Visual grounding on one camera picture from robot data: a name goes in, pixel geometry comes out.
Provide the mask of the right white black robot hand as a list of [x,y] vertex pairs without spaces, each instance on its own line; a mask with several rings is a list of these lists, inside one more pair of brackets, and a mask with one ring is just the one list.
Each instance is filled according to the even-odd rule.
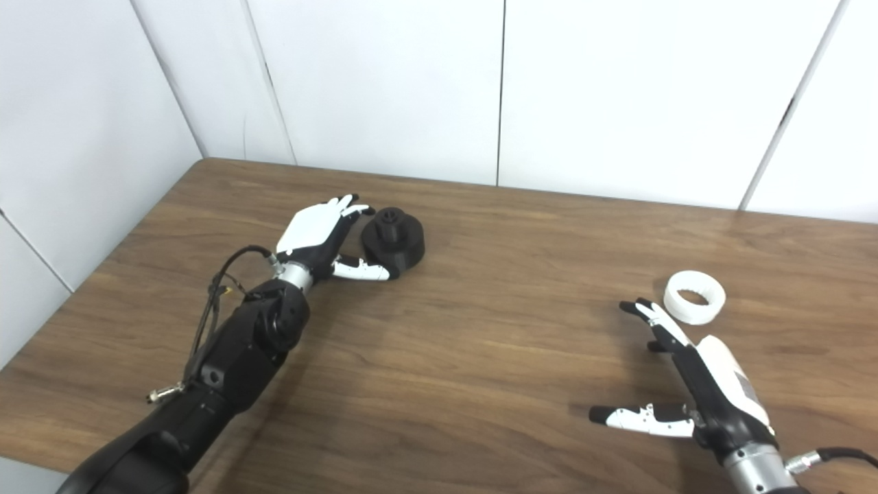
[[694,407],[595,405],[589,410],[590,422],[640,434],[692,438],[718,460],[748,445],[779,446],[768,413],[723,341],[706,336],[694,344],[658,303],[647,299],[621,301],[619,307],[647,323],[654,335],[648,351],[671,357]]

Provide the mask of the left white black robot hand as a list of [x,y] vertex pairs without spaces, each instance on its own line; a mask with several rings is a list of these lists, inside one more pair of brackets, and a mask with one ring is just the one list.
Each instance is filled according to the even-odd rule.
[[360,281],[399,278],[396,268],[341,253],[357,220],[375,213],[369,205],[357,205],[358,199],[357,194],[347,194],[295,213],[276,245],[276,258],[283,269],[277,278],[302,291],[329,277]]

